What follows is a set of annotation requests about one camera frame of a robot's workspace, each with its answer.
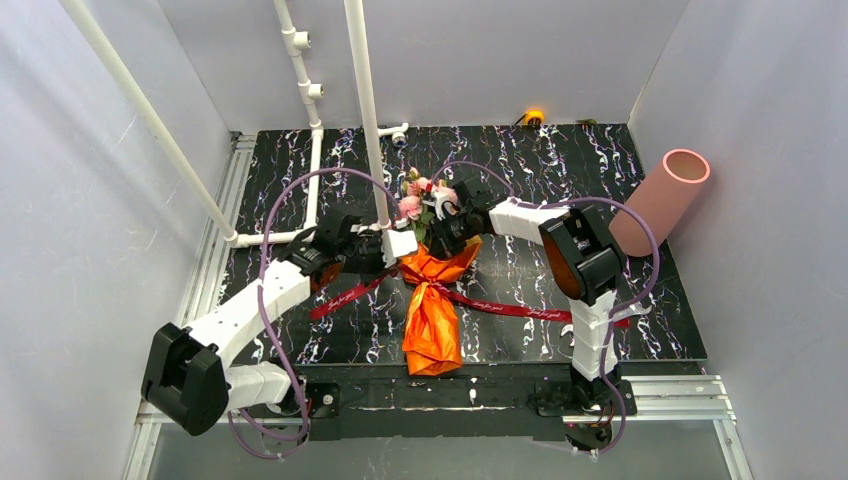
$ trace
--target red ribbon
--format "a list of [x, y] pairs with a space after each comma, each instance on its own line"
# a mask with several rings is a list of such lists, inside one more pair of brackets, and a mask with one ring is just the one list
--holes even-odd
[[[405, 265], [400, 265], [400, 268], [404, 271], [404, 273], [418, 276], [412, 269], [406, 267]], [[316, 307], [309, 314], [313, 320], [317, 320], [325, 315], [329, 315], [336, 310], [342, 308], [343, 306], [353, 302], [357, 298], [365, 295], [371, 290], [377, 288], [383, 280], [386, 279], [388, 274], [383, 275], [377, 280], [371, 282], [368, 285], [359, 284], [350, 290], [345, 291], [341, 295], [333, 298], [329, 302], [324, 303], [323, 305]], [[530, 308], [522, 305], [506, 305], [503, 303], [495, 303], [495, 302], [487, 302], [485, 300], [471, 300], [470, 298], [454, 292], [448, 289], [446, 286], [440, 283], [431, 283], [436, 290], [438, 290], [441, 294], [450, 298], [454, 302], [461, 303], [469, 308], [473, 308], [474, 310], [479, 310], [481, 312], [486, 313], [494, 313], [496, 315], [506, 315], [508, 317], [530, 317], [530, 318], [538, 318], [540, 320], [550, 320], [552, 322], [562, 322], [562, 323], [571, 323], [571, 312], [568, 310], [540, 310], [538, 308]], [[625, 318], [623, 320], [619, 320], [615, 322], [616, 327], [628, 327], [630, 326], [629, 319]]]

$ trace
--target orange wrapping paper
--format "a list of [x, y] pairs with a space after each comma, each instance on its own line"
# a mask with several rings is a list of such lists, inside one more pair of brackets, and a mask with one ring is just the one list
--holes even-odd
[[401, 259], [404, 266], [415, 272], [415, 275], [404, 272], [403, 279], [418, 283], [409, 302], [403, 339], [410, 375], [438, 375], [462, 366], [456, 310], [430, 284], [459, 280], [477, 258], [482, 244], [480, 237], [474, 237], [461, 254], [446, 261], [431, 257], [427, 248], [419, 245], [418, 253]]

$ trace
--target green leaf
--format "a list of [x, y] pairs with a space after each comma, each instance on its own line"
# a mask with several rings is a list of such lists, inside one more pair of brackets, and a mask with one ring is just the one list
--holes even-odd
[[424, 225], [427, 225], [427, 224], [430, 223], [430, 220], [432, 220], [435, 217], [436, 217], [436, 214], [433, 213], [433, 212], [424, 212], [424, 213], [421, 214], [420, 217], [418, 217], [418, 219], [421, 221], [421, 223], [423, 223]]

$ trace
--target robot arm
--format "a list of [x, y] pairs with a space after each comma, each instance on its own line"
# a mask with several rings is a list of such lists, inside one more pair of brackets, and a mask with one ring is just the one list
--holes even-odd
[[[430, 253], [452, 257], [465, 248], [466, 240], [483, 233], [512, 235], [543, 246], [554, 280], [571, 307], [573, 400], [584, 408], [608, 403], [600, 355], [607, 331], [618, 319], [611, 319], [610, 311], [626, 258], [596, 207], [526, 208], [515, 198], [495, 196], [479, 179], [460, 181], [454, 189], [457, 210], [450, 215], [437, 208], [430, 223]], [[603, 373], [614, 384], [620, 379], [617, 363], [615, 349], [608, 345]]]
[[[262, 283], [269, 318], [307, 300], [339, 273], [375, 278], [418, 249], [414, 232], [381, 232], [360, 220], [356, 213], [331, 209], [311, 243], [296, 241], [270, 263]], [[260, 280], [252, 282], [183, 329], [168, 323], [154, 336], [142, 397], [191, 435], [207, 431], [228, 410], [279, 403], [291, 386], [288, 374], [274, 363], [232, 366], [264, 328], [259, 285]]]

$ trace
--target floor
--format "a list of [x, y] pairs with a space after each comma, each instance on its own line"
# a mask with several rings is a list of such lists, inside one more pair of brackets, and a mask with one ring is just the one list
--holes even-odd
[[[310, 132], [269, 131], [258, 135], [254, 159], [240, 209], [237, 229], [260, 233], [265, 214], [291, 180], [308, 171]], [[633, 140], [625, 125], [552, 125], [522, 127], [428, 127], [410, 129], [409, 145], [394, 149], [383, 140], [385, 176], [399, 191], [403, 172], [410, 167], [429, 175], [451, 160], [466, 160], [492, 168], [507, 178], [524, 199], [551, 202], [596, 195], [624, 201], [643, 177]], [[324, 166], [345, 166], [368, 171], [361, 129], [327, 130]], [[481, 175], [461, 167], [448, 178]], [[502, 188], [487, 179], [493, 188]], [[327, 202], [361, 207], [366, 218], [376, 218], [371, 187], [359, 179], [327, 177], [322, 183], [319, 211]], [[278, 231], [292, 230], [303, 221], [306, 190], [296, 189], [292, 208], [275, 221]], [[546, 267], [541, 248], [523, 240], [489, 237], [471, 269], [456, 284], [470, 298], [541, 308], [567, 308]], [[617, 330], [615, 345], [623, 360], [703, 360], [706, 351], [667, 244], [662, 246], [662, 268], [651, 294], [653, 311], [628, 330]], [[259, 267], [258, 248], [230, 254], [221, 285], [221, 301], [254, 280]], [[642, 288], [650, 273], [643, 259], [630, 259], [620, 281], [620, 299]], [[401, 349], [406, 305], [412, 288], [389, 279], [321, 321], [309, 311], [358, 282], [342, 278], [326, 292], [283, 316], [280, 336], [290, 357], [300, 364], [402, 364]], [[548, 321], [502, 317], [457, 307], [461, 318], [463, 357], [466, 363], [566, 362], [571, 358], [570, 335]], [[265, 334], [241, 354], [244, 363], [266, 359]]]
[[[245, 425], [239, 428], [255, 448], [274, 452], [289, 448], [261, 438]], [[711, 421], [628, 423], [621, 442], [597, 462], [572, 455], [568, 447], [564, 442], [534, 442], [528, 437], [396, 436], [309, 442], [282, 462], [250, 457], [224, 424], [199, 437], [189, 437], [171, 424], [162, 428], [150, 478], [731, 478]]]

